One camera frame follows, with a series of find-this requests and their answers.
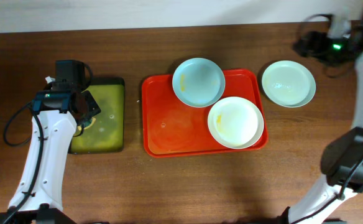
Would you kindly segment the green and yellow sponge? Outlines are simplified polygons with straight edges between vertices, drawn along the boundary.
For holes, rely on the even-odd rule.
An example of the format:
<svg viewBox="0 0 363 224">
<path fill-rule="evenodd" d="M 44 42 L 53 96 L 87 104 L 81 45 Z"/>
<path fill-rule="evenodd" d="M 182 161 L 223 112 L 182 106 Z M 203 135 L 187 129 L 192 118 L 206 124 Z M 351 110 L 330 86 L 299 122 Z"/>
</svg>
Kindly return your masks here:
<svg viewBox="0 0 363 224">
<path fill-rule="evenodd" d="M 78 130 L 81 131 L 82 128 L 88 129 L 88 128 L 92 127 L 92 125 L 94 125 L 95 121 L 96 121 L 95 117 L 85 121 L 83 124 L 78 126 Z"/>
</svg>

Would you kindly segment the light green plate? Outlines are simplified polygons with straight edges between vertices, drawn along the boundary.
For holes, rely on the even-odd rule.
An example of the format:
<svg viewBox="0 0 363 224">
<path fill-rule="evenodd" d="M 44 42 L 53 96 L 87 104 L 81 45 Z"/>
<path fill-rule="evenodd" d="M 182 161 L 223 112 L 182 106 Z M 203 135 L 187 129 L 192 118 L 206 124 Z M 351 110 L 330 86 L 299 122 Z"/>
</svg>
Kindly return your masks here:
<svg viewBox="0 0 363 224">
<path fill-rule="evenodd" d="M 269 65 L 262 74 L 261 84 L 271 101 L 286 108 L 304 106 L 316 93 L 312 73 L 300 63 L 290 60 Z"/>
</svg>

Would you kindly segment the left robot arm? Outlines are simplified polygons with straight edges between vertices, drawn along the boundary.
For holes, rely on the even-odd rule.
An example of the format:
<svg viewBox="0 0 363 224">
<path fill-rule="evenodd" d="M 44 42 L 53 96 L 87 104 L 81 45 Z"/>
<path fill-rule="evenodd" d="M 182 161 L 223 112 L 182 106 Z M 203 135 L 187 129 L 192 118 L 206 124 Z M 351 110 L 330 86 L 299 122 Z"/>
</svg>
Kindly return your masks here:
<svg viewBox="0 0 363 224">
<path fill-rule="evenodd" d="M 63 212 L 62 182 L 76 129 L 100 108 L 89 91 L 45 90 L 26 107 L 32 135 L 24 171 L 0 223 L 73 223 Z"/>
</svg>

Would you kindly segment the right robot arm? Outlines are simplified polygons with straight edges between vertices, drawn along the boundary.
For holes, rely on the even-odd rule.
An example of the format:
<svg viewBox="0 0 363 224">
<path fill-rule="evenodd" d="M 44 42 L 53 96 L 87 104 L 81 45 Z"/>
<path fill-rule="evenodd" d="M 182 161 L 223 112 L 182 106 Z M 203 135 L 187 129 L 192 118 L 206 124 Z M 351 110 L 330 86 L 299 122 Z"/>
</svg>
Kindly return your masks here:
<svg viewBox="0 0 363 224">
<path fill-rule="evenodd" d="M 328 144 L 321 156 L 321 175 L 308 193 L 287 207 L 277 223 L 328 223 L 343 202 L 363 193 L 363 15 L 358 26 L 328 14 L 328 33 L 308 32 L 293 44 L 296 53 L 338 67 L 354 62 L 356 105 L 351 129 Z"/>
</svg>

